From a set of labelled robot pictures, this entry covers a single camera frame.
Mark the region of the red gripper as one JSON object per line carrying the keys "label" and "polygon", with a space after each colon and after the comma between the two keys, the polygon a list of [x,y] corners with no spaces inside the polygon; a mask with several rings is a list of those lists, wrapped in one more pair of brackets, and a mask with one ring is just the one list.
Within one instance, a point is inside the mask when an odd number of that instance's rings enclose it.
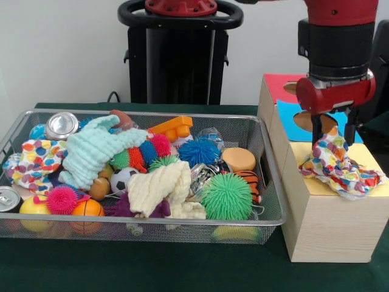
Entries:
{"label": "red gripper", "polygon": [[347,144],[352,146],[359,115],[356,106],[370,101],[375,89],[376,79],[371,70],[354,80],[323,81],[314,77],[299,79],[296,95],[301,108],[312,115],[312,145],[323,137],[321,114],[347,108],[344,138]]}

